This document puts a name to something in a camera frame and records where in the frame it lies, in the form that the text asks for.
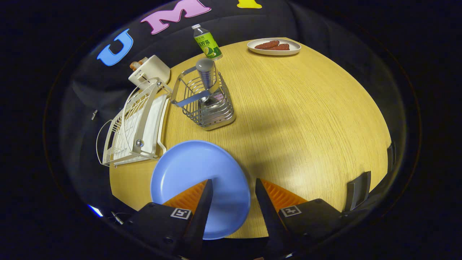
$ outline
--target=metal bracket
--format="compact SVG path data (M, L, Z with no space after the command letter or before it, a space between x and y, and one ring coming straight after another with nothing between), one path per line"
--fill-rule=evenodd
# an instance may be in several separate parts
M345 211L354 210L363 203L369 196L371 188L371 172L362 173L356 179L346 185L346 205Z
M391 142L390 146L387 148L388 156L388 170L387 173L391 172L396 163L396 145L395 142Z

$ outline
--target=food on plate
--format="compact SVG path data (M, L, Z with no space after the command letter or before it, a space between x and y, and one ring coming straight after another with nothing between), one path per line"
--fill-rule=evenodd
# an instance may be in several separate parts
M289 44L287 43L279 44L278 46L269 48L268 50L289 50Z
M269 48L276 47L278 45L279 45L279 41L271 41L271 42L259 44L255 46L255 49L267 50Z

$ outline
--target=black cloth backdrop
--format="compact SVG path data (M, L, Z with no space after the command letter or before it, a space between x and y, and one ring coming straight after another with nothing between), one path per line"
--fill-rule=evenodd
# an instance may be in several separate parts
M202 0L211 11L192 18L182 17L178 23L168 22L170 26L155 35L151 35L147 22L140 23L151 13L172 10L177 2L143 14L107 36L81 60L69 81L59 119L60 151L76 191L87 203L100 209L121 207L111 195L109 170L98 163L94 143L98 130L122 109L134 88L128 81L132 73L130 63L157 55L173 67L200 54L190 28L199 23L213 34L219 46L264 37L288 37L322 53L362 84L381 109L392 140L396 140L397 146L404 143L405 126L390 123L404 120L400 118L402 101L393 75L384 62L348 30L305 7L280 0L265 0L262 9L236 8L233 1ZM122 48L122 44L113 39L127 28L134 40L128 54L110 67L97 60L99 52L108 44L114 53ZM98 113L91 121L94 110ZM104 137L105 133L99 140L100 148Z

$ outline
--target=plastic bottle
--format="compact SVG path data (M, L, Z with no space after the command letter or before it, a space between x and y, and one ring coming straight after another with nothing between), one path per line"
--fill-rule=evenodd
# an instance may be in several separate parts
M194 29L194 39L207 58L216 61L223 57L223 54L218 48L218 44L209 31L202 28L201 25L193 25L191 28Z

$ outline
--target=wooden tabletop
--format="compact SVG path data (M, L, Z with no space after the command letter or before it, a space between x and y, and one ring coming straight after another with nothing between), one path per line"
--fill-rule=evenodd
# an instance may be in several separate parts
M371 171L371 190L387 173L391 143L379 108L344 69L302 46L292 56L264 56L239 42L220 47L216 61L236 120L205 131L171 105L164 130L167 149L205 140L228 151L246 174L252 195L249 216L230 238L267 236L255 196L255 179L269 180L307 199L322 198L343 211L347 182ZM171 68L169 86L204 54ZM112 194L135 210L151 201L157 161L110 168Z

